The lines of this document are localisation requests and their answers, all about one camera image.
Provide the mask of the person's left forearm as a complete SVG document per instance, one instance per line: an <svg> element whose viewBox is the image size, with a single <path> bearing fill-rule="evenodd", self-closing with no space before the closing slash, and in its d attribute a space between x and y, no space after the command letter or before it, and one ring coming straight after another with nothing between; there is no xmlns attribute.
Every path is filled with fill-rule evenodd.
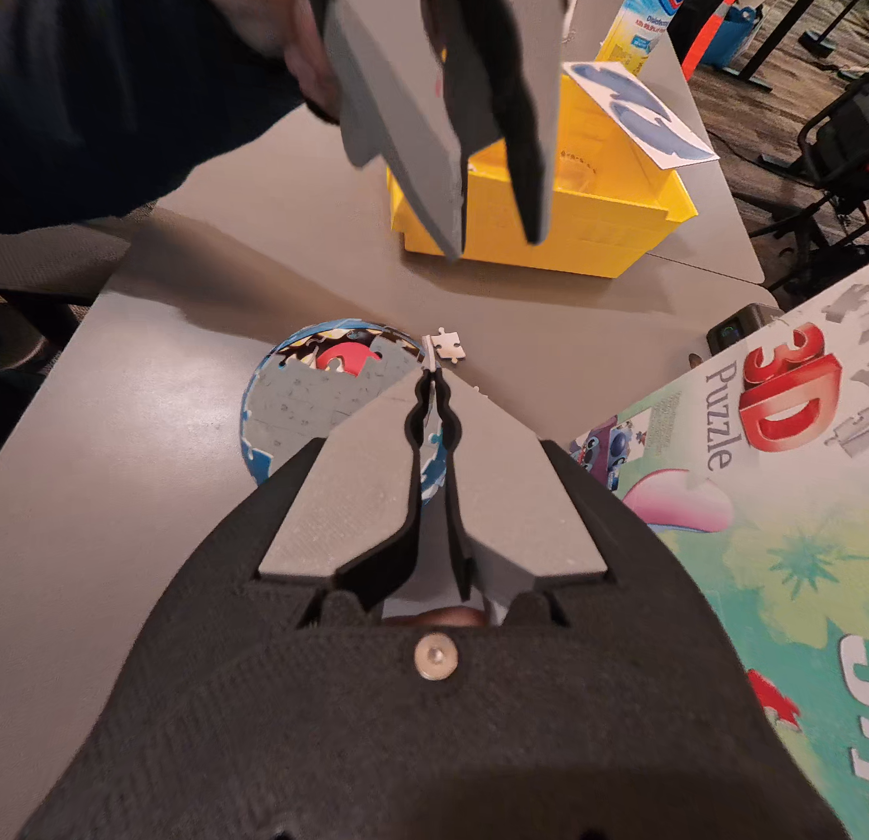
<svg viewBox="0 0 869 840"><path fill-rule="evenodd" d="M2 0L2 234L125 216L301 105L211 0Z"/></svg>

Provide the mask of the blue bucket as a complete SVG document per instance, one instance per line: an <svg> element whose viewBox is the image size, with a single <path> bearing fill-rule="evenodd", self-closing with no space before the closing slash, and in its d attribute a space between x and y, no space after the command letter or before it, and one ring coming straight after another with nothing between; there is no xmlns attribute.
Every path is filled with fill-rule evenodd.
<svg viewBox="0 0 869 840"><path fill-rule="evenodd" d="M726 14L719 10L710 19L714 34L699 64L727 67L745 45L757 21L758 12L752 6L728 6Z"/></svg>

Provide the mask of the blue yellow wipes canister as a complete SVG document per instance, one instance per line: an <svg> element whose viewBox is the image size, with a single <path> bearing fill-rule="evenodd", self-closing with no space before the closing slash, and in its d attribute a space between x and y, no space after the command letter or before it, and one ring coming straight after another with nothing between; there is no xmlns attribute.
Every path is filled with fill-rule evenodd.
<svg viewBox="0 0 869 840"><path fill-rule="evenodd" d="M624 0L595 61L640 74L684 0Z"/></svg>

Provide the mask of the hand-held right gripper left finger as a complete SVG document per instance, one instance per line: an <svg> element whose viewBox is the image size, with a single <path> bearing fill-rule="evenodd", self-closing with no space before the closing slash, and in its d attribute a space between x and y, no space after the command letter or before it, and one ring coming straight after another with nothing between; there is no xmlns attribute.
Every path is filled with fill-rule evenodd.
<svg viewBox="0 0 869 840"><path fill-rule="evenodd" d="M428 368L412 369L287 464L295 494L259 563L260 579L349 592L366 611L409 579L434 379Z"/></svg>

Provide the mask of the black office chair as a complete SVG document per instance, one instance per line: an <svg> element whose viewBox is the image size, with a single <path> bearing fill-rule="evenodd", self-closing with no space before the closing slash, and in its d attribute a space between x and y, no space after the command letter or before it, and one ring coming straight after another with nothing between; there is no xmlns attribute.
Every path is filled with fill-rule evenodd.
<svg viewBox="0 0 869 840"><path fill-rule="evenodd" d="M1 236L1 290L96 299L129 241L82 225Z"/></svg>
<svg viewBox="0 0 869 840"><path fill-rule="evenodd" d="M764 287L783 291L793 305L804 303L831 285L867 265L868 234L868 75L864 73L846 87L830 105L809 119L797 137L799 156L783 166L761 163L777 176L793 178L800 185L820 192L805 207L744 192L733 197L762 210L770 222L749 232L751 239L793 235L794 260L788 271ZM830 242L817 221L829 206L841 225L859 214L861 223Z"/></svg>

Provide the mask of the blue puzzle ball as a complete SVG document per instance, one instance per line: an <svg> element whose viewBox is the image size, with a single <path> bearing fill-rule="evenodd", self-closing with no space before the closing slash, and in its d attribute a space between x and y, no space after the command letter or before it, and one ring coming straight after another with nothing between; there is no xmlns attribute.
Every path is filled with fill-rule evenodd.
<svg viewBox="0 0 869 840"><path fill-rule="evenodd" d="M290 335L260 362L242 400L241 450L255 484L428 361L407 333L357 318Z"/></svg>

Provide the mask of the person's left hand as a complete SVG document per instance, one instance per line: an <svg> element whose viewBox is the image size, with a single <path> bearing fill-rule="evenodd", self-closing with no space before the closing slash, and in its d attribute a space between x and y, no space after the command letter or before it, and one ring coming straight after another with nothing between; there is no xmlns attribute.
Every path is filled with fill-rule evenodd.
<svg viewBox="0 0 869 840"><path fill-rule="evenodd" d="M306 105L323 121L340 122L341 91L316 24L310 0L276 0L282 49Z"/></svg>

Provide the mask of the white sheet with blue shapes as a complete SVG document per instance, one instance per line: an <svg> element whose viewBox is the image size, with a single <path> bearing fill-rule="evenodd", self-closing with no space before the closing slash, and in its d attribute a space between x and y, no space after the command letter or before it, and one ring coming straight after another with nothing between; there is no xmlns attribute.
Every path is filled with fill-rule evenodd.
<svg viewBox="0 0 869 840"><path fill-rule="evenodd" d="M621 63L564 62L562 71L661 171L719 160L707 142Z"/></svg>

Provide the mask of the printed puzzle box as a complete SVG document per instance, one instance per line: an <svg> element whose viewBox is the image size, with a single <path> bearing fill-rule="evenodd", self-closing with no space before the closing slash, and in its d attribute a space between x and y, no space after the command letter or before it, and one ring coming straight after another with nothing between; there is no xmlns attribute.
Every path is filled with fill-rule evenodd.
<svg viewBox="0 0 869 840"><path fill-rule="evenodd" d="M782 743L867 838L867 267L569 452L679 558Z"/></svg>

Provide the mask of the person's right hand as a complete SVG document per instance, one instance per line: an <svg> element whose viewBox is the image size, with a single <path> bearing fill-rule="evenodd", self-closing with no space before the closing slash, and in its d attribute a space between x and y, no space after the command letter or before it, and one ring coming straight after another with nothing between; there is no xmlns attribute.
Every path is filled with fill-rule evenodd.
<svg viewBox="0 0 869 840"><path fill-rule="evenodd" d="M480 610L456 606L428 610L416 615L384 617L385 626L410 626L427 628L485 627L487 615Z"/></svg>

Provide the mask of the yellow plastic bin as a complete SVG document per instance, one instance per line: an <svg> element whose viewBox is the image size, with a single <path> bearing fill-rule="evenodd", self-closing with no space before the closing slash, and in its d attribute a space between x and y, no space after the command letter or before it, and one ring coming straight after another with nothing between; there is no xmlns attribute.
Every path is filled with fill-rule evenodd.
<svg viewBox="0 0 869 840"><path fill-rule="evenodd" d="M527 243L496 142L468 165L463 258L613 279L698 216L679 170L661 171L562 72L547 239Z"/></svg>

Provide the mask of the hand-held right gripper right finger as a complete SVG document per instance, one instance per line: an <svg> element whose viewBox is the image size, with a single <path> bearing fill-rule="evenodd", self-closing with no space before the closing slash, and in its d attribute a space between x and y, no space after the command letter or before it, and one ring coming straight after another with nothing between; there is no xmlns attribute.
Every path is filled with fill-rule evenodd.
<svg viewBox="0 0 869 840"><path fill-rule="evenodd" d="M544 443L449 370L434 373L449 556L462 598L493 602L602 578L606 562Z"/></svg>

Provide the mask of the grey power bank with display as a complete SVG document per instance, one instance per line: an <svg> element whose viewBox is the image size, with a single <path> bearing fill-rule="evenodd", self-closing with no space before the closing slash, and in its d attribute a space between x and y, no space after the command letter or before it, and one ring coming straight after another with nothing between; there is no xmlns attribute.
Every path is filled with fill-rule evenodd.
<svg viewBox="0 0 869 840"><path fill-rule="evenodd" d="M784 312L780 308L762 303L750 303L744 306L707 331L706 338L710 355L718 355L721 351L744 340L783 314Z"/></svg>

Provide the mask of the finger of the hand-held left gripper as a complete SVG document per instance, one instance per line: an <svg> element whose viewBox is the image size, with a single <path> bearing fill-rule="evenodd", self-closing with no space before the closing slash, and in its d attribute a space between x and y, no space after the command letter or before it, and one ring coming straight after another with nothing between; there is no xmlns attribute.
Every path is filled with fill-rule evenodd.
<svg viewBox="0 0 869 840"><path fill-rule="evenodd" d="M324 0L342 141L362 168L381 157L441 252L464 251L468 159L442 96L423 0Z"/></svg>
<svg viewBox="0 0 869 840"><path fill-rule="evenodd" d="M568 0L421 0L421 8L459 144L462 243L469 159L498 141L505 144L525 239L543 243L554 194Z"/></svg>

